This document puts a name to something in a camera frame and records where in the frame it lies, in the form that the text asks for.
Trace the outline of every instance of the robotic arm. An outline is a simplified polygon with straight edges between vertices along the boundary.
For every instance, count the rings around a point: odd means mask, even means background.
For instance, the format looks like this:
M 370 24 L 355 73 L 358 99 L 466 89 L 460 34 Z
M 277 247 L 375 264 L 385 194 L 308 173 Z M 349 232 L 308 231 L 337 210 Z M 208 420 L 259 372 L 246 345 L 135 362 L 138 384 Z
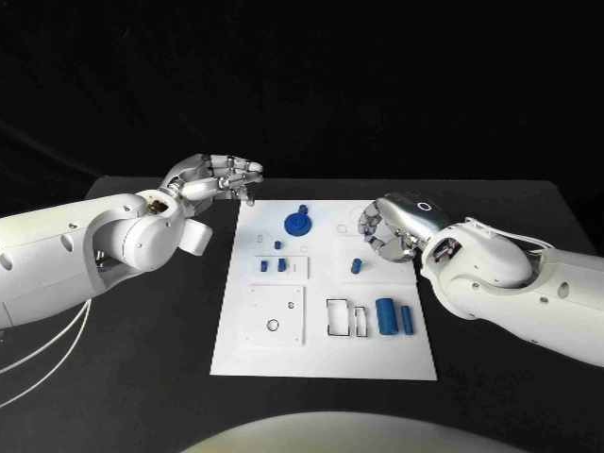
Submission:
M 254 203 L 262 167 L 196 155 L 157 190 L 118 194 L 0 219 L 0 328 L 46 318 L 154 271 L 177 247 L 205 252 L 210 228 L 190 217 L 213 199 Z
M 383 222 L 396 237 L 375 237 Z M 392 262 L 422 252 L 421 274 L 447 310 L 487 319 L 525 341 L 604 367 L 604 259 L 558 250 L 467 218 L 451 224 L 415 195 L 389 193 L 366 207 L 359 233 Z M 522 250 L 507 239 L 532 243 Z

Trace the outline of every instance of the white board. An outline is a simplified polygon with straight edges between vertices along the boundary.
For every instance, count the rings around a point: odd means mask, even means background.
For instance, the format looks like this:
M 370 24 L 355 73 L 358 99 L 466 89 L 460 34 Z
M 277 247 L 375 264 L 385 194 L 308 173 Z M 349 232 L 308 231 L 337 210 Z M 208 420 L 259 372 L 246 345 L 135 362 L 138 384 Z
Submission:
M 414 265 L 411 262 L 394 264 L 379 258 L 356 232 L 360 211 L 369 203 L 353 200 L 257 200 L 252 207 L 241 206 L 212 375 L 437 379 Z M 284 219 L 298 211 L 300 204 L 308 207 L 313 227 L 304 236 L 294 237 L 284 231 Z M 385 226 L 379 227 L 376 237 L 392 237 Z M 281 241 L 280 250 L 275 250 L 275 241 Z M 278 258 L 287 258 L 287 271 L 291 267 L 291 272 L 278 272 Z M 358 275 L 350 273 L 353 258 L 363 260 Z M 268 260 L 268 272 L 261 273 L 259 262 L 264 259 Z M 297 263 L 296 272 L 290 265 L 293 262 Z M 268 314 L 255 314 L 255 321 L 249 318 L 251 322 L 246 322 L 252 289 L 265 292 L 262 301 L 268 304 L 270 300 L 281 300 L 278 295 L 272 295 L 277 287 L 281 291 L 303 288 L 300 344 L 288 342 L 290 338 L 300 337 L 287 336 L 287 341 L 275 341 L 275 337 L 268 336 L 268 333 L 275 333 L 264 325 Z M 375 301 L 382 297 L 395 300 L 398 335 L 379 335 Z M 327 335 L 329 299 L 347 300 L 350 336 Z M 404 335 L 401 328 L 402 305 L 411 308 L 414 335 Z M 365 338 L 356 337 L 355 307 L 365 308 Z M 252 338 L 242 335 L 246 330 L 262 335 L 258 340 L 245 340 Z

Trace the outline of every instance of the robotic hand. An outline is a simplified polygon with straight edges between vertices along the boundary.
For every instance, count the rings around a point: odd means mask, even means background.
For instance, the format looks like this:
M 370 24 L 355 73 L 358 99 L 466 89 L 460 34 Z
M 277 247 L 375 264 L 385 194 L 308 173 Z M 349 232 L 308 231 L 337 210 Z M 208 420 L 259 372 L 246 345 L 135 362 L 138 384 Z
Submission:
M 254 203 L 262 167 L 196 155 L 157 190 L 118 194 L 0 219 L 0 328 L 42 319 L 166 264 L 177 247 L 205 252 L 210 228 L 190 219 L 213 199 Z
M 375 237 L 383 221 L 396 237 Z M 359 232 L 378 255 L 405 262 L 422 252 L 421 274 L 447 310 L 487 319 L 523 340 L 604 367 L 604 259 L 558 250 L 470 217 L 451 224 L 415 195 L 389 193 L 366 207 Z M 509 241 L 532 243 L 522 250 Z

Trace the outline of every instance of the gray table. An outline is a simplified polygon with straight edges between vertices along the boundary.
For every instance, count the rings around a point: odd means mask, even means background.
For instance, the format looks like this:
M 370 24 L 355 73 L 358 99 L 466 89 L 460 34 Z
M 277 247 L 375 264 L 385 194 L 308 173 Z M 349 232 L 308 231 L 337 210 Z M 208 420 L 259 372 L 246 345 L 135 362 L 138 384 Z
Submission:
M 104 177 L 89 197 L 154 188 L 156 178 Z M 456 221 L 593 253 L 555 186 L 543 181 L 268 179 L 261 199 L 375 199 L 427 193 Z M 213 227 L 205 256 L 182 251 L 151 274 L 94 299 L 72 358 L 39 389 L 0 410 L 0 451 L 180 451 L 257 419 L 300 411 L 401 415 L 535 451 L 604 451 L 604 369 L 528 344 L 486 321 L 464 321 L 418 289 L 437 382 L 209 375 L 238 204 L 199 220 Z M 75 309 L 0 336 L 0 367 L 33 350 Z M 68 342 L 0 378 L 0 401 L 59 359 Z

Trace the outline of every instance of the blue object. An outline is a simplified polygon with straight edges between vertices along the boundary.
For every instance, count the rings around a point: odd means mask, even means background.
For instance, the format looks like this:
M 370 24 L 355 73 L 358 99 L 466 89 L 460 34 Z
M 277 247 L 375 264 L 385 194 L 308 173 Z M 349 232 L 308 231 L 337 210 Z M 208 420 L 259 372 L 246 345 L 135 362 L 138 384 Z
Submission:
M 353 259 L 350 271 L 353 274 L 358 274 L 360 272 L 360 259 L 359 258 Z
M 414 334 L 414 325 L 411 323 L 411 309 L 404 305 L 401 307 L 401 323 L 404 324 L 404 333 Z
M 398 317 L 395 316 L 394 299 L 378 299 L 376 305 L 376 321 L 379 322 L 379 334 L 398 334 Z
M 303 236 L 311 229 L 311 219 L 306 215 L 307 213 L 306 205 L 300 205 L 298 211 L 284 220 L 284 229 L 291 236 Z

